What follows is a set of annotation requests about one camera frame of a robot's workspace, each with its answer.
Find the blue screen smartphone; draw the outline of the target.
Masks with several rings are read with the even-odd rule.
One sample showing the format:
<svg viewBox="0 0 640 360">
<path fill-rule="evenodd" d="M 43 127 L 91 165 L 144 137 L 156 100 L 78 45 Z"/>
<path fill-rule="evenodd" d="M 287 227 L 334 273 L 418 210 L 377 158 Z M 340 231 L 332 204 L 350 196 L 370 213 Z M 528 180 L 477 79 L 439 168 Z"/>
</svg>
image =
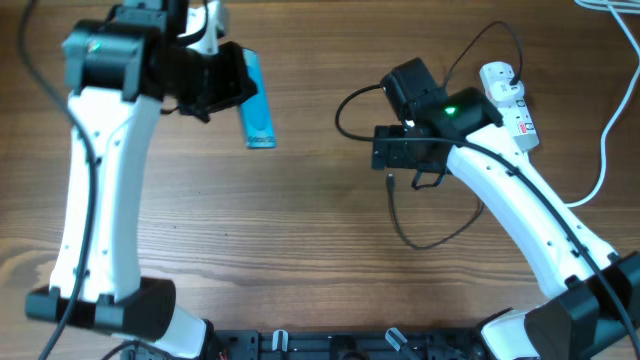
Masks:
<svg viewBox="0 0 640 360">
<path fill-rule="evenodd" d="M 257 87 L 257 93 L 239 107 L 245 146 L 248 149 L 272 149 L 276 147 L 276 135 L 260 58 L 255 51 L 247 48 L 243 49 L 243 55 L 248 75 Z"/>
</svg>

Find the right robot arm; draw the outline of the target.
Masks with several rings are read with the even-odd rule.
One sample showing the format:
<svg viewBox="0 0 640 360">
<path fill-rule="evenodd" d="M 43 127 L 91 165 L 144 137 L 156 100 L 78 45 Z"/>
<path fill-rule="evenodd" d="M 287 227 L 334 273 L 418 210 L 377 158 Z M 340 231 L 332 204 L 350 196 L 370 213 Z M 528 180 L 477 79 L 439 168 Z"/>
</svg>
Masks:
<svg viewBox="0 0 640 360">
<path fill-rule="evenodd" d="M 637 342 L 638 255 L 619 255 L 532 166 L 539 140 L 520 70 L 493 62 L 480 78 L 480 88 L 449 94 L 417 58 L 385 75 L 380 88 L 398 121 L 375 129 L 372 165 L 458 178 L 525 257 L 546 300 L 485 320 L 485 356 L 588 359 L 622 338 Z"/>
</svg>

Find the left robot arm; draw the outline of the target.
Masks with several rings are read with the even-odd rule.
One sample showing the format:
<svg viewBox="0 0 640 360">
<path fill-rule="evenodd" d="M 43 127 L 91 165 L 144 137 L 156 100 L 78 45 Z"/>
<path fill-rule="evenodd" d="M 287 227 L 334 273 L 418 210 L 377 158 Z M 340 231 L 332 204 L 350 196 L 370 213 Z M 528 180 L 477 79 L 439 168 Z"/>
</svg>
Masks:
<svg viewBox="0 0 640 360">
<path fill-rule="evenodd" d="M 120 351 L 161 359 L 221 359 L 213 324 L 176 302 L 168 279 L 145 277 L 138 220 L 145 163 L 163 102 L 208 122 L 263 97 L 252 53 L 226 39 L 219 1 L 126 1 L 78 22 L 63 42 L 70 93 L 44 91 L 71 125 L 61 248 L 49 282 L 25 300 L 31 320 L 121 339 Z"/>
</svg>

